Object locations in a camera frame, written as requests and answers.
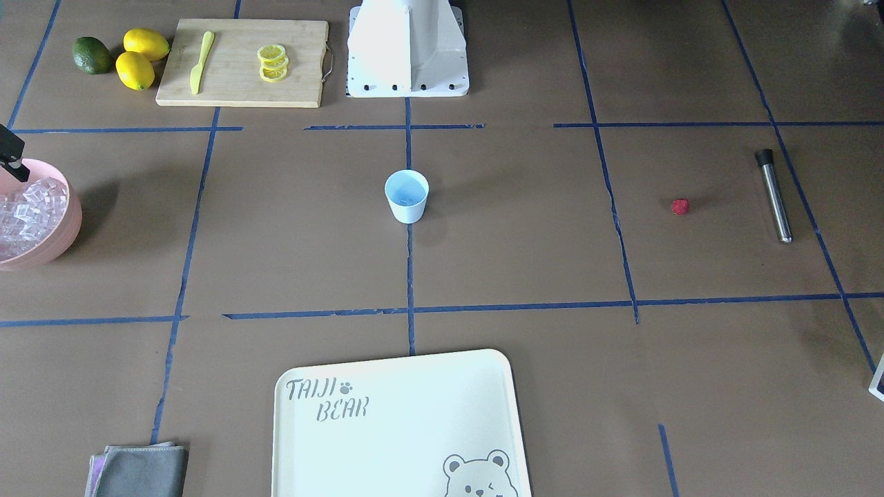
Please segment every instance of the lime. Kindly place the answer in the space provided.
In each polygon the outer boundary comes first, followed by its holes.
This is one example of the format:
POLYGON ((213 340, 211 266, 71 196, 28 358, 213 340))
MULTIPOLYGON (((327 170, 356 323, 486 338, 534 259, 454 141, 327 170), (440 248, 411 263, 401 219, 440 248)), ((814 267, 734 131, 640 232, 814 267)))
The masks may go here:
POLYGON ((111 52, 97 38, 77 38, 71 49, 73 62, 86 74, 104 74, 113 67, 111 52))

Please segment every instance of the lemon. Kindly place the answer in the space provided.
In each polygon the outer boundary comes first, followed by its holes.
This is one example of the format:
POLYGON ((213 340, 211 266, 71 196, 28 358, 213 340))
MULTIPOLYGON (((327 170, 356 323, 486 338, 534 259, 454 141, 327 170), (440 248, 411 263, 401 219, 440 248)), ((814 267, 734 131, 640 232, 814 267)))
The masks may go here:
POLYGON ((275 62, 286 56, 286 47, 282 45, 264 45, 258 50, 261 62, 275 62))
POLYGON ((159 60, 169 55, 169 42, 153 29, 136 27, 123 36, 123 50, 141 53, 148 60, 159 60))
POLYGON ((269 83, 275 83, 285 78, 288 74, 288 67, 283 67, 282 69, 267 69, 266 67, 262 67, 260 74, 262 80, 269 83))
POLYGON ((111 52, 92 36, 77 38, 71 52, 74 64, 86 74, 104 74, 113 67, 111 52))
POLYGON ((264 69, 284 69, 288 66, 288 56, 282 57, 279 60, 274 60, 273 62, 262 62, 261 67, 264 69))
POLYGON ((154 66, 142 54, 127 51, 117 57, 117 75, 129 88, 143 90, 154 83, 154 66))

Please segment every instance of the metal handle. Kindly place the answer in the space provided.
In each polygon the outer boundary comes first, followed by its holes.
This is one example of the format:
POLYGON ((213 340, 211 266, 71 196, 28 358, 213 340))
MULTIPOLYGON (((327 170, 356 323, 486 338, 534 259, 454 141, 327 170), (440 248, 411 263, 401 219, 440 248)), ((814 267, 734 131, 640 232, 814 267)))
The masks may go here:
POLYGON ((325 83, 325 79, 329 77, 329 74, 332 73, 334 69, 334 52, 332 51, 332 47, 329 46, 328 42, 325 42, 325 49, 331 54, 331 63, 329 64, 329 70, 327 73, 323 74, 323 83, 325 83))
POLYGON ((758 167, 761 168, 761 173, 765 178, 767 198, 771 203, 777 238, 783 243, 791 243, 792 232, 789 230, 789 219, 786 217, 786 208, 783 206, 780 196, 780 185, 777 183, 774 172, 774 151, 770 149, 759 150, 755 152, 755 160, 758 161, 758 167))

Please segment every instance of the black tongs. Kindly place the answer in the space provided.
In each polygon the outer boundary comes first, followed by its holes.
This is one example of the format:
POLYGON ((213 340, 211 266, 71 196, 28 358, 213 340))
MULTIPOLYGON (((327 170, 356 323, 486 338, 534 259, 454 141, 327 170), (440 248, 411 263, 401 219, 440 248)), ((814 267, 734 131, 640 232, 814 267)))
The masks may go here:
POLYGON ((25 142, 6 126, 0 125, 0 165, 16 180, 27 182, 31 170, 21 163, 21 153, 25 150, 25 142))

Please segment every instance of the cutting board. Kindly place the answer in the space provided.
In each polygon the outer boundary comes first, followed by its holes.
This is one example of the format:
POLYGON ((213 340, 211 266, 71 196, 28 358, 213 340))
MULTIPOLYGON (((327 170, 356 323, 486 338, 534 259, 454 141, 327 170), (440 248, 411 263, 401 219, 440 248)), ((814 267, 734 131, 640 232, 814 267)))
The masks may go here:
POLYGON ((156 103, 197 107, 319 107, 329 25, 324 20, 181 19, 156 92, 156 103), (200 93, 190 91, 190 70, 200 57, 202 34, 215 33, 200 93), (267 82, 257 52, 282 45, 288 75, 267 82))

